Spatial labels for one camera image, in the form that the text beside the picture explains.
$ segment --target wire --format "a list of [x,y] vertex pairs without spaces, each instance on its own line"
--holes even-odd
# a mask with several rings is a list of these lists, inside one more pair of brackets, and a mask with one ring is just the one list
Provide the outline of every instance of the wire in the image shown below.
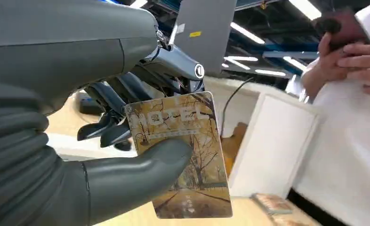
[[225,107],[224,107],[224,110],[223,110],[223,118],[222,118],[222,123],[221,123],[221,132],[220,132],[220,136],[222,137],[223,133],[224,133],[224,122],[225,122],[225,111],[226,111],[226,108],[228,107],[229,105],[229,102],[232,100],[232,98],[235,96],[235,94],[244,86],[246,85],[246,83],[252,81],[254,79],[254,77],[252,78],[248,78],[246,81],[244,81],[236,90],[235,92],[233,92],[233,94],[229,97],[229,99],[227,100],[226,104],[225,104]]

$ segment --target white cabinet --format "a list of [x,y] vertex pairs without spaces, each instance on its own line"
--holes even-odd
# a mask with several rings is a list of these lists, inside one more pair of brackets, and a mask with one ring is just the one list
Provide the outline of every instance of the white cabinet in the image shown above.
[[[225,102],[241,82],[207,78],[205,83],[220,119]],[[275,88],[248,84],[241,89],[225,119],[224,137],[240,121],[249,125],[229,177],[231,195],[270,193],[286,198],[318,119],[311,105]]]

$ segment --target white wall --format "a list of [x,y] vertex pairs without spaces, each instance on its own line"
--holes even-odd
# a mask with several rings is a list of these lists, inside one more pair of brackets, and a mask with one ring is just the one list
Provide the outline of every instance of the white wall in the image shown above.
[[[210,91],[213,94],[216,116],[220,129],[224,106],[231,94],[242,83],[242,81],[237,80],[217,79],[211,77],[204,78],[206,91]],[[258,93],[251,92],[251,84],[246,84],[237,94],[235,94],[225,113],[224,137],[232,135],[233,129],[236,127],[238,122],[246,124],[249,123],[257,99]]]

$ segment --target smartphone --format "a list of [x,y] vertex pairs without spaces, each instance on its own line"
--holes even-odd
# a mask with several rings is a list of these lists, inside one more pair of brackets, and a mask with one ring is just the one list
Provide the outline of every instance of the smartphone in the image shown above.
[[332,34],[330,42],[332,51],[355,42],[370,44],[367,31],[350,8],[325,14],[313,20],[312,23],[321,37],[326,32]]

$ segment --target wooden table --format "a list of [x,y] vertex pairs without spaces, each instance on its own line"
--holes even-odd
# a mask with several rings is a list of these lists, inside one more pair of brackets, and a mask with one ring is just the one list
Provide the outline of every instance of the wooden table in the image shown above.
[[[96,122],[98,117],[81,115],[75,110],[74,99],[69,98],[66,105],[57,113],[49,116],[48,133],[76,136],[78,129]],[[98,226],[270,226],[270,218],[249,198],[232,198],[232,218],[211,219],[158,219],[151,202]],[[310,217],[294,207],[295,214],[306,225],[316,225]]]

